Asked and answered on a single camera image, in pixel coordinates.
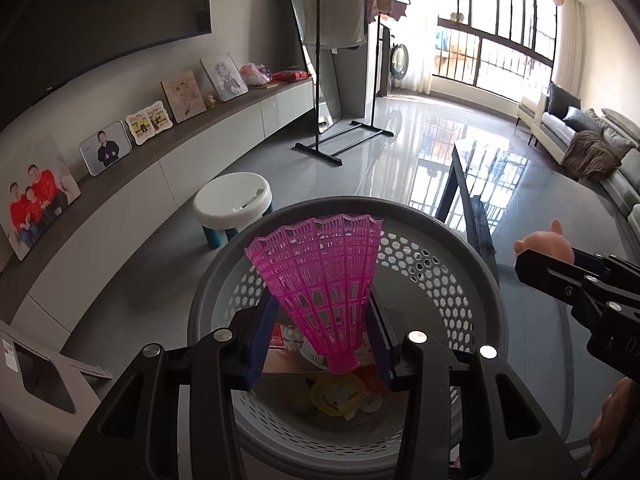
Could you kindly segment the person's right hand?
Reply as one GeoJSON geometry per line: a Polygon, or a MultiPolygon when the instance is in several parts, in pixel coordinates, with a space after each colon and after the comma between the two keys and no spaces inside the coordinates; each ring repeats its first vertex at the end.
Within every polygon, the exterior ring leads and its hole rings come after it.
{"type": "Polygon", "coordinates": [[[634,390],[634,382],[630,378],[624,377],[604,400],[601,413],[589,435],[590,467],[596,466],[614,448],[620,424],[628,410],[632,390],[634,390]]]}

